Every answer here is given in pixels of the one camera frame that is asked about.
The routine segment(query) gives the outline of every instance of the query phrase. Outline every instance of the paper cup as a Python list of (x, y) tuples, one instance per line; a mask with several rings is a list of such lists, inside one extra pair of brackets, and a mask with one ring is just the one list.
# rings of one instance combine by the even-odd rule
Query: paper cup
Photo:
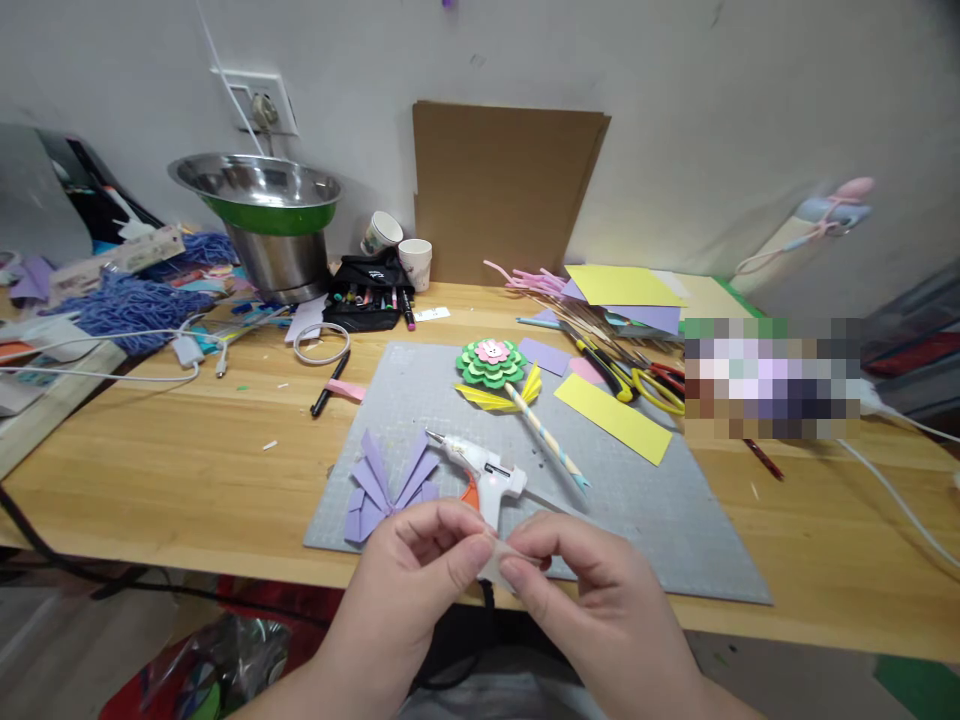
[(367, 231), (360, 241), (360, 250), (364, 255), (376, 255), (388, 247), (393, 247), (403, 240), (403, 228), (394, 220), (393, 216), (382, 210), (377, 210), (370, 218)]
[(413, 289), (423, 292), (430, 287), (433, 245), (420, 238), (410, 238), (400, 243), (397, 250), (400, 252), (400, 264), (410, 278), (410, 282), (413, 283)]

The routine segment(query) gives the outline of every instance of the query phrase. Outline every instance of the wooden desk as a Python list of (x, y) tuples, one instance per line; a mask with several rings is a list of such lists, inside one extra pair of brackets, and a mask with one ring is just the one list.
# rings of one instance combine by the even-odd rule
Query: wooden desk
[[(418, 305), (446, 305), (452, 317), (413, 333), (400, 323), (392, 332), (354, 335), (343, 379), (369, 384), (392, 340), (461, 345), (530, 336), (575, 352), (555, 331), (518, 325), (518, 315), (539, 307), (495, 288), (437, 284)], [(137, 369), (178, 372), (169, 350)], [(119, 383), (65, 422), (5, 487), (64, 553), (344, 587), (357, 556), (302, 545), (357, 409), (333, 398), (311, 420), (307, 408), (331, 372), (298, 363), (276, 329), (258, 330), (231, 347), (222, 380), (207, 361), (186, 385)], [(911, 430), (882, 420), (862, 426), (853, 444), (960, 555), (960, 506), (951, 489), (958, 463)], [(279, 444), (264, 452), (272, 440)], [(776, 605), (673, 596), (681, 624), (960, 661), (960, 573), (928, 549), (876, 479), (836, 443), (763, 447), (786, 482), (776, 482), (739, 441), (697, 442), (693, 452)], [(5, 516), (0, 544), (24, 545)], [(499, 591), (497, 604), (517, 607)]]

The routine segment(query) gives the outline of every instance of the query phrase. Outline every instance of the blue yarn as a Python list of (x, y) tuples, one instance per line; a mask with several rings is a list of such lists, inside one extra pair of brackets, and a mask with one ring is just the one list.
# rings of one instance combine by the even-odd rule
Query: blue yarn
[[(213, 298), (203, 293), (178, 290), (132, 275), (104, 273), (100, 289), (83, 298), (65, 300), (45, 314), (80, 312), (77, 327), (91, 335), (164, 330), (180, 327), (191, 315), (213, 305)], [(128, 355), (156, 352), (173, 337), (141, 335), (114, 340)]]
[(230, 238), (223, 233), (204, 232), (183, 236), (186, 251), (177, 256), (178, 260), (212, 267), (214, 265), (236, 265), (237, 252)]

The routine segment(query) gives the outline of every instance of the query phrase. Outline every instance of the black pencil case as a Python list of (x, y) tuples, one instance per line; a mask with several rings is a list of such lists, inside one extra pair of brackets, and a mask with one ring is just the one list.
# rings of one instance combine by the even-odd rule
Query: black pencil case
[[(393, 290), (397, 305), (393, 305)], [(369, 303), (362, 302), (369, 290)], [(413, 297), (413, 285), (400, 265), (396, 248), (387, 248), (376, 257), (345, 255), (340, 269), (333, 276), (327, 299), (331, 306), (323, 319), (336, 323), (348, 332), (391, 330), (403, 314), (400, 293)], [(361, 302), (355, 299), (359, 295)]]

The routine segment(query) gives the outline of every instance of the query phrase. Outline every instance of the hand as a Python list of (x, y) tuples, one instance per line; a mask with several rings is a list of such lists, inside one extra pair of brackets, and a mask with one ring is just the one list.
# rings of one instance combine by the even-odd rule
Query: hand
[(495, 534), (476, 510), (452, 498), (380, 523), (313, 660), (316, 677), (324, 684), (336, 678), (329, 687), (349, 700), (342, 712), (325, 700), (325, 716), (397, 712), (434, 626), (492, 556)]
[(656, 575), (630, 543), (568, 515), (539, 512), (507, 544), (532, 557), (560, 555), (576, 573), (575, 602), (530, 563), (500, 564), (610, 718), (716, 716), (714, 688), (700, 675)]

